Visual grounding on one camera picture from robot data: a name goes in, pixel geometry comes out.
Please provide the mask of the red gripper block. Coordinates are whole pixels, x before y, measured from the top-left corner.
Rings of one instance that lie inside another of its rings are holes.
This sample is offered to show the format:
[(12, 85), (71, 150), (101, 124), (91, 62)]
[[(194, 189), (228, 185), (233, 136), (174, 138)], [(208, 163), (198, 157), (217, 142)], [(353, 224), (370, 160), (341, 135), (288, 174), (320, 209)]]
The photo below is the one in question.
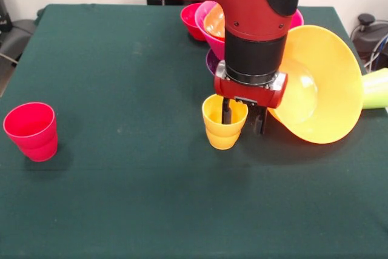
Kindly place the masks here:
[(222, 99), (222, 124), (232, 123), (232, 110), (230, 99), (235, 99), (257, 107), (254, 123), (256, 135), (263, 135), (266, 128), (267, 108), (277, 108), (284, 96), (288, 76), (283, 72), (276, 72), (275, 79), (269, 85), (242, 84), (234, 81), (227, 75), (225, 61), (220, 61), (215, 70), (214, 88)]

